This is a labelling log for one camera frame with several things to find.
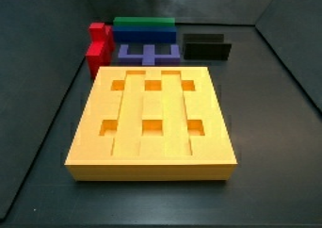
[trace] blue block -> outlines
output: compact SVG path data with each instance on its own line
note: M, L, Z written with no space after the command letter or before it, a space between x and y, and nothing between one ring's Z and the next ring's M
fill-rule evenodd
M115 42L176 43L176 27L113 26Z

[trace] yellow block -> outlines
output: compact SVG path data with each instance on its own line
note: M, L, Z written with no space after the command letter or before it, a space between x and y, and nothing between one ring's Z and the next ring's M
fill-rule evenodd
M65 166L79 181L226 180L236 166L206 67L100 67Z

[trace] green block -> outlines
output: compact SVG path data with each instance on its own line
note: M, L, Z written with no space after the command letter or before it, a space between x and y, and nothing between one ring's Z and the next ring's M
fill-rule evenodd
M175 26L175 18L116 17L115 26Z

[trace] purple block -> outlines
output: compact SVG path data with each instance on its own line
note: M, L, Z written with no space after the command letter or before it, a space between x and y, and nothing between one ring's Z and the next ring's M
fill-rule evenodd
M143 45L143 55L128 54L128 44L123 44L119 47L117 63L121 65L179 65L180 64L180 51L179 45L171 44L170 55L156 55L156 47L153 44Z
M143 46L143 61L141 66L155 66L156 47L153 44L144 44Z
M155 55L158 65L179 65L180 64L180 51L179 45L171 44L170 55Z
M117 51L117 64L140 65L143 55L128 55L128 44L121 44Z

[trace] plastic block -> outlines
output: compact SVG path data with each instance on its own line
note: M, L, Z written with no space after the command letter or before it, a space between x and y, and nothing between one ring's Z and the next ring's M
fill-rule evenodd
M183 58L227 60L231 43L224 34L183 34Z
M91 71L92 79L96 78L96 72L100 66L107 66L111 64L111 52L107 51L108 46L104 41L92 42L85 58Z
M176 27L113 26L115 42L176 43Z
M115 38L113 38L113 28L109 25L105 25L105 36L107 36L109 51L113 52L116 49L116 44L115 44Z
M100 67L65 160L76 180L226 180L235 166L206 67Z
M175 18L116 17L113 26L175 26Z
M153 66L155 65L155 54L156 54L155 45L144 44L141 66Z
M92 41L105 41L107 35L104 31L104 23L91 23L89 25L89 35Z
M143 45L143 54L131 55L128 54L128 44L121 44L117 52L117 64L120 65L179 65L180 64L180 53L178 44L171 44L170 55L156 55L155 45Z
M96 78L99 66L111 64L112 52L115 51L113 30L104 23L92 23L89 25L89 34L92 43L85 57L91 71L91 77Z
M183 45L184 59L227 60L231 43L187 42Z

